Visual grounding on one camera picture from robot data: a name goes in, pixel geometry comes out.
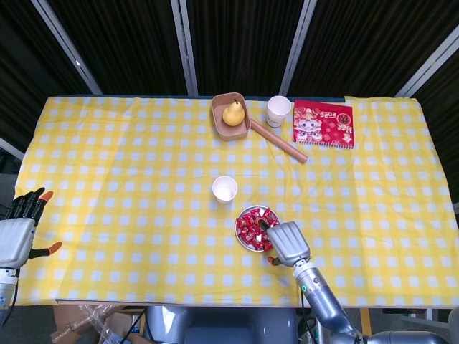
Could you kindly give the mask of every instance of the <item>paper cup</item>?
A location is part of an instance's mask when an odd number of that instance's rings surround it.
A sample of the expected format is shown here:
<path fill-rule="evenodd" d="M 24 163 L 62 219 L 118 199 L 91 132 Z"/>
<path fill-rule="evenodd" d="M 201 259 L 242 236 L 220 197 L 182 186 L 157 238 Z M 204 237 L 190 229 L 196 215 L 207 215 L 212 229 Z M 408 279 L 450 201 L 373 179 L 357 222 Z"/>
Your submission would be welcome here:
<path fill-rule="evenodd" d="M 292 110 L 292 103 L 282 95 L 276 95 L 268 101 L 268 116 L 266 123 L 273 128 L 282 125 L 285 116 Z"/>
<path fill-rule="evenodd" d="M 237 194 L 237 183 L 229 176 L 220 176 L 212 184 L 212 192 L 218 202 L 226 204 L 233 200 Z"/>

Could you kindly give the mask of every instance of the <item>pear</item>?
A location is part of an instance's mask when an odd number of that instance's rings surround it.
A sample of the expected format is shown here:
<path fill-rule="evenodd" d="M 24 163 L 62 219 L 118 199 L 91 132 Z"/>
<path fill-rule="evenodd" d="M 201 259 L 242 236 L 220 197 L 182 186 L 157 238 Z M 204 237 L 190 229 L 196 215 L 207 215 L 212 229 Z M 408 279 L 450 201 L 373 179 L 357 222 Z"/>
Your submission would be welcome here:
<path fill-rule="evenodd" d="M 242 104 L 235 99 L 235 101 L 230 106 L 223 110 L 222 118 L 226 124 L 231 127 L 235 127 L 244 120 L 244 116 L 245 111 L 242 107 Z"/>

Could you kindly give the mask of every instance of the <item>metal frame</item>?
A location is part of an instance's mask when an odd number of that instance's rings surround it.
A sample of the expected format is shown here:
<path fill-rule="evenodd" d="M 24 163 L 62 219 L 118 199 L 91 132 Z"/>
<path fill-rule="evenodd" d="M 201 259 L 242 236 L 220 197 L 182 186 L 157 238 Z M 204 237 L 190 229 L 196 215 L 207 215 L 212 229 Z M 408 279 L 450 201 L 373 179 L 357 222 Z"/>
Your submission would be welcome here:
<path fill-rule="evenodd" d="M 316 3 L 317 0 L 304 0 L 295 36 L 293 38 L 292 47 L 290 48 L 290 54 L 288 55 L 287 65 L 285 66 L 284 76 L 282 78 L 282 83 L 280 84 L 280 95 L 287 95 L 288 89 L 290 88 L 293 73 L 295 72 L 296 64 L 300 58 L 301 50 L 303 48 L 306 34 L 308 33 L 309 24 L 311 23 Z"/>
<path fill-rule="evenodd" d="M 429 56 L 417 72 L 407 81 L 395 97 L 413 96 L 459 48 L 459 25 Z"/>
<path fill-rule="evenodd" d="M 186 90 L 188 91 L 188 95 L 197 96 L 198 87 L 196 70 L 194 69 L 193 46 L 191 43 L 191 33 L 189 31 L 186 0 L 171 0 L 171 6 L 177 42 L 179 43 L 181 66 L 184 70 Z"/>
<path fill-rule="evenodd" d="M 12 156 L 18 158 L 19 160 L 24 159 L 24 153 L 19 149 L 7 143 L 3 138 L 0 138 L 0 147 L 10 153 Z"/>
<path fill-rule="evenodd" d="M 93 75 L 87 68 L 85 62 L 78 53 L 64 27 L 60 24 L 59 19 L 56 17 L 56 14 L 48 4 L 47 0 L 30 1 L 35 6 L 35 9 L 37 9 L 38 13 L 43 18 L 44 22 L 49 27 L 49 30 L 51 30 L 56 40 L 59 42 L 65 54 L 71 61 L 73 67 L 75 67 L 78 74 L 80 74 L 81 78 L 90 89 L 91 93 L 94 95 L 102 95 L 102 91 L 100 90 Z"/>

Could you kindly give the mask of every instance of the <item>cardboard tube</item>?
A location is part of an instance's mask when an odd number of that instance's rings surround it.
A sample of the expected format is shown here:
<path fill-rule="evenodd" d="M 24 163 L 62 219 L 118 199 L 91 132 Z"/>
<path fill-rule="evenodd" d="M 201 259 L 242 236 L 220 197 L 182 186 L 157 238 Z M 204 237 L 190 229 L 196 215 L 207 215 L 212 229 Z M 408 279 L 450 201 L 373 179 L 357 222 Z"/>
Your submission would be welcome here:
<path fill-rule="evenodd" d="M 266 140 L 270 141 L 271 143 L 274 143 L 277 147 L 282 149 L 288 155 L 294 157 L 296 160 L 300 161 L 301 163 L 305 163 L 306 160 L 308 160 L 308 156 L 301 153 L 298 149 L 296 149 L 292 145 L 289 145 L 288 143 L 286 143 L 279 136 L 271 133 L 268 129 L 261 126 L 261 124 L 259 124 L 259 122 L 257 122 L 256 120 L 253 120 L 252 118 L 250 118 L 250 122 L 252 123 L 253 130 L 259 133 Z"/>

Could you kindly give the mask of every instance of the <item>book cover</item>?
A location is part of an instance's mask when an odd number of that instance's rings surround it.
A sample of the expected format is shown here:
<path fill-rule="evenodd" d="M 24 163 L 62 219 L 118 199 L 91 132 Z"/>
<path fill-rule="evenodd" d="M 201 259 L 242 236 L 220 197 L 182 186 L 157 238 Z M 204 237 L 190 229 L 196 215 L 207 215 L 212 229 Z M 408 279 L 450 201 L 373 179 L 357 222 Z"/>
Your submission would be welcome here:
<path fill-rule="evenodd" d="M 293 141 L 353 148 L 352 107 L 296 100 L 293 111 Z"/>

